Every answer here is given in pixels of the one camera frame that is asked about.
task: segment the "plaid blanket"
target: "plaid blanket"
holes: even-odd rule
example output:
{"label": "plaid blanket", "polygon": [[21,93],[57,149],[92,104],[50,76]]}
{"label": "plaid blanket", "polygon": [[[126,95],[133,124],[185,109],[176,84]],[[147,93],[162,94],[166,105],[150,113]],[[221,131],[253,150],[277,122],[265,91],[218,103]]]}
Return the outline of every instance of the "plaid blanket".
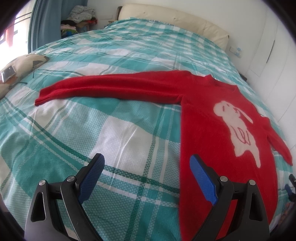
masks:
{"label": "plaid blanket", "polygon": [[[41,88],[59,80],[114,73],[188,70],[238,85],[241,93],[275,118],[240,78],[226,53],[185,29],[141,19],[114,22],[42,46],[34,53],[49,61],[0,101],[0,191],[24,228],[41,179],[63,181],[87,165],[95,153],[104,171],[83,207],[104,240],[180,240],[178,227],[179,105],[74,97],[34,106]],[[279,201],[271,228],[288,202],[284,185],[292,169],[273,151]],[[71,228],[63,204],[60,209]]]}

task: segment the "silver screw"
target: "silver screw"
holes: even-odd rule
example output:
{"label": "silver screw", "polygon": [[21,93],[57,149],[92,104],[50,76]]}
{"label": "silver screw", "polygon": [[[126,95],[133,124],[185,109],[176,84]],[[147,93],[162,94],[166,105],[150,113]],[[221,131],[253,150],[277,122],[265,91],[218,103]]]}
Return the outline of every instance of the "silver screw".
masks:
{"label": "silver screw", "polygon": [[251,179],[251,180],[249,181],[249,184],[251,184],[252,186],[254,186],[254,185],[256,185],[256,182],[255,182],[254,180]]}
{"label": "silver screw", "polygon": [[69,176],[69,177],[67,177],[67,181],[68,181],[68,182],[72,182],[72,181],[74,181],[74,179],[75,179],[74,176]]}
{"label": "silver screw", "polygon": [[45,180],[41,180],[41,181],[39,182],[39,185],[40,185],[40,186],[43,186],[45,183],[46,183]]}
{"label": "silver screw", "polygon": [[227,181],[228,181],[228,178],[225,177],[225,176],[221,176],[221,177],[220,177],[220,180],[221,180],[222,182],[227,182]]}

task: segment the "blue curtain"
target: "blue curtain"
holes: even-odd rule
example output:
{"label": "blue curtain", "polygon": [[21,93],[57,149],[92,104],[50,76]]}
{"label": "blue curtain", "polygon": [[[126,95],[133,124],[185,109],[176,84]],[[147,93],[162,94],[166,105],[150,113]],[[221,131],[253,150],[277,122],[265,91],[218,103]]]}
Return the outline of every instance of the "blue curtain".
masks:
{"label": "blue curtain", "polygon": [[88,0],[36,0],[28,33],[28,53],[61,39],[61,20],[76,5],[86,6]]}

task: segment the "cream padded headboard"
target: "cream padded headboard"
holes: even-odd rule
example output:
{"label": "cream padded headboard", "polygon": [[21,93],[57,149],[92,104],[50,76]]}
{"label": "cream padded headboard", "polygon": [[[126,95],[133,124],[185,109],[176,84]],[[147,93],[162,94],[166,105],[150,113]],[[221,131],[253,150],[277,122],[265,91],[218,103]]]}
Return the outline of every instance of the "cream padded headboard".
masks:
{"label": "cream padded headboard", "polygon": [[197,33],[225,50],[229,35],[217,25],[203,18],[175,9],[155,5],[130,3],[122,7],[118,20],[129,17],[157,20]]}

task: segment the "sweater sleeve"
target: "sweater sleeve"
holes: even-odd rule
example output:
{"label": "sweater sleeve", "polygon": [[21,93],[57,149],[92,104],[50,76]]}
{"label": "sweater sleeve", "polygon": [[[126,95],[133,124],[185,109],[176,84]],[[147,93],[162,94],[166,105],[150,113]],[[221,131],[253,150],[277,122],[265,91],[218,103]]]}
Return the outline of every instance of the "sweater sleeve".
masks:
{"label": "sweater sleeve", "polygon": [[192,74],[189,71],[154,71],[136,74],[107,74],[74,77],[40,91],[35,105],[73,96],[112,97],[177,104],[186,93]]}
{"label": "sweater sleeve", "polygon": [[263,122],[263,127],[267,133],[267,139],[269,143],[283,156],[286,163],[292,166],[293,165],[292,155],[287,145],[272,128],[270,124],[270,120],[267,117],[261,117],[261,118]]}

